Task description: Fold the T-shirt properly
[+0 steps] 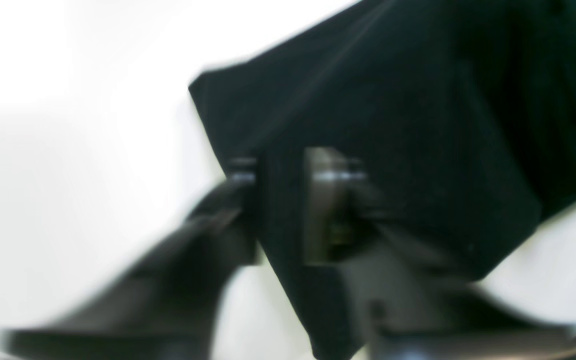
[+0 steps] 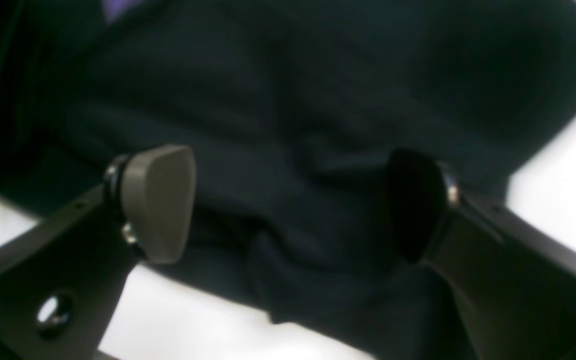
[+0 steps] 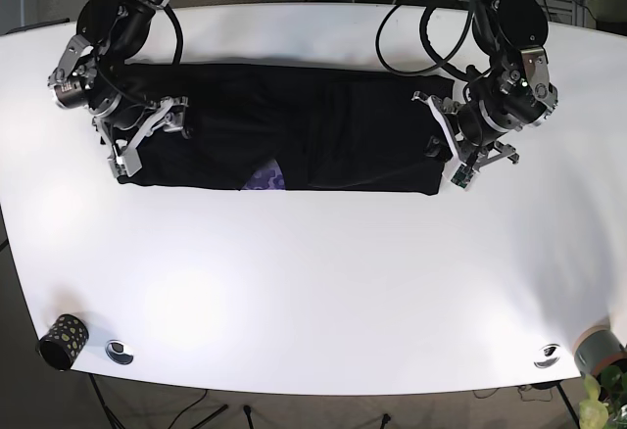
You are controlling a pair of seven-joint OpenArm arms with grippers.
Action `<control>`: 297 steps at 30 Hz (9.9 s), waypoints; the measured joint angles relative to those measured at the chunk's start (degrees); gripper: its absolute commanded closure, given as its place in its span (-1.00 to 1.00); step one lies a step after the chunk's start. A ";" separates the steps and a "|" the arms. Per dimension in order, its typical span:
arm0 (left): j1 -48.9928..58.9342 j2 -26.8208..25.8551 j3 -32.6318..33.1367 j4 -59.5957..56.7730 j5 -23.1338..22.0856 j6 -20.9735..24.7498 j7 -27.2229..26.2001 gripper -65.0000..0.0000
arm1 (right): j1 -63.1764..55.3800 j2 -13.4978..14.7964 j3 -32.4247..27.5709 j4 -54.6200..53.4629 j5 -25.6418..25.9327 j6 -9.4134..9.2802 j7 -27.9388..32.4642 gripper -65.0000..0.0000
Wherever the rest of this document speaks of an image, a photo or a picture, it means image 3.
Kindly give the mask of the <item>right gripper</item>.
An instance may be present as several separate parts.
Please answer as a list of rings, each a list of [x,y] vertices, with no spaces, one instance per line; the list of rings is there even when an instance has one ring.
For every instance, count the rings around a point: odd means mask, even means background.
[[[107,161],[114,178],[132,177],[142,168],[138,148],[155,132],[176,133],[186,140],[191,139],[194,129],[187,120],[188,107],[188,97],[164,98],[156,110],[145,110],[130,126],[136,131],[129,141],[114,135],[113,114],[97,116],[96,131],[110,151]]]

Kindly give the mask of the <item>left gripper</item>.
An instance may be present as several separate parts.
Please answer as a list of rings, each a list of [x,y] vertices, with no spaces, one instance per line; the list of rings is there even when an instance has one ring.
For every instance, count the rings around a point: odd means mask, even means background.
[[[480,169],[501,159],[519,162],[516,149],[499,138],[522,126],[514,117],[488,114],[484,102],[461,103],[422,91],[412,95],[426,104],[442,128],[442,135],[432,135],[425,155],[445,162],[443,177],[467,189]]]

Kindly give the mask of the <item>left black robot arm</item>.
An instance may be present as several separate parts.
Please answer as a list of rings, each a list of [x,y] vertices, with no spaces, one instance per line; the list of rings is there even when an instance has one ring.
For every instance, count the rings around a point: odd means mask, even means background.
[[[431,0],[419,23],[422,48],[432,66],[418,71],[428,75],[442,70],[463,82],[462,101],[417,91],[412,98],[425,104],[440,125],[426,155],[442,165],[444,179],[468,189],[481,169],[501,160],[519,162],[516,149],[501,137],[527,125],[537,126],[557,106],[557,89],[551,84],[545,43],[549,26],[536,0],[468,0],[460,42],[467,35],[489,58],[490,67],[461,71],[451,60],[453,48],[442,57],[428,37],[428,25],[437,8],[454,0]]]

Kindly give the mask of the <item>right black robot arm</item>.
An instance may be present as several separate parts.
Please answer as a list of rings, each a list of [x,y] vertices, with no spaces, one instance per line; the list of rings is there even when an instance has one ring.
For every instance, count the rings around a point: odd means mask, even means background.
[[[175,32],[172,63],[183,52],[181,25],[169,0],[88,0],[48,88],[62,109],[82,107],[92,116],[101,142],[109,149],[108,163],[116,178],[132,177],[141,168],[141,142],[162,130],[186,135],[185,95],[153,97],[123,86],[115,73],[144,46],[150,24],[166,13]]]

